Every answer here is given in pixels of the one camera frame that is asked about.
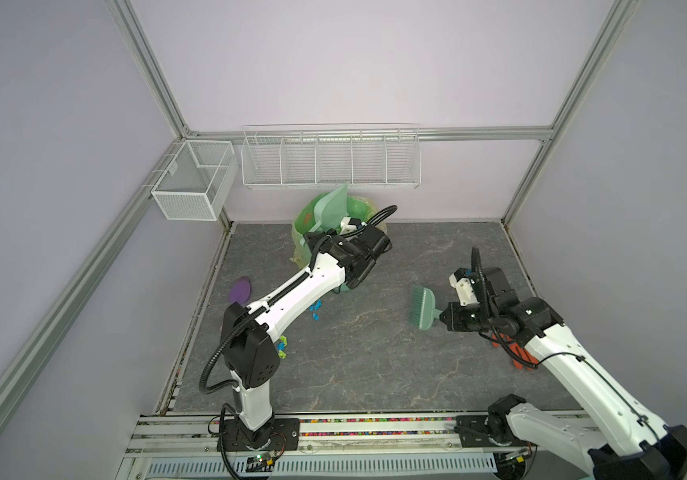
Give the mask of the green hand brush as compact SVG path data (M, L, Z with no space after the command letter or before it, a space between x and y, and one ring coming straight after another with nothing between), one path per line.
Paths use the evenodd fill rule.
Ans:
M439 320L441 310L437 309L437 298L433 290L423 286L411 289L411 313L409 321L421 331L427 331Z

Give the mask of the green dustpan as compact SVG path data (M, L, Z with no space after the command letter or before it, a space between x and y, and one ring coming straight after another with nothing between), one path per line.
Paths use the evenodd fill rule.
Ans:
M298 216L296 229L301 234L339 228L347 217L347 184L314 198Z

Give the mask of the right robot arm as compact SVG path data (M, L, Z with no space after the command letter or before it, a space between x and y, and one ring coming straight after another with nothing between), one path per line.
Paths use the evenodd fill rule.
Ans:
M471 266L449 280L459 299L439 321L499 344L525 367L545 368L597 426L575 426L509 394L489 406L479 435L496 446L522 441L543 447L593 479L687 476L687 428L667 424L635 399L545 300L519 299L501 268L483 267L479 248L471 250Z

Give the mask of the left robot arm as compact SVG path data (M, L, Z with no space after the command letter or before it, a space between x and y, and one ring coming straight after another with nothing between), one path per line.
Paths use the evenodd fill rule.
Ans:
M327 229L304 234L309 262L281 286L248 305L230 304L222 318L220 342L205 363L197 388L203 395L223 388L235 404L223 404L233 416L221 420L220 447L233 435L238 446L257 449L289 424L276 424L270 401L270 380L281 362L278 346L294 320L329 292L353 290L371 274L377 260L393 248L379 225L397 212L389 205L355 225L353 231Z

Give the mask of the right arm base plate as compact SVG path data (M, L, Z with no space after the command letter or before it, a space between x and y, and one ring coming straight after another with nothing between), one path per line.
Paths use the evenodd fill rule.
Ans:
M459 415L453 431L463 447L529 447L529 442L515 437L509 424L496 415Z

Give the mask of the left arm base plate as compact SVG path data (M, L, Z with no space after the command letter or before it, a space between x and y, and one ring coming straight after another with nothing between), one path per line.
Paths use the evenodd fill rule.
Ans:
M273 417L253 431L240 419L227 419L220 430L218 446L227 452L295 451L300 439L300 420Z

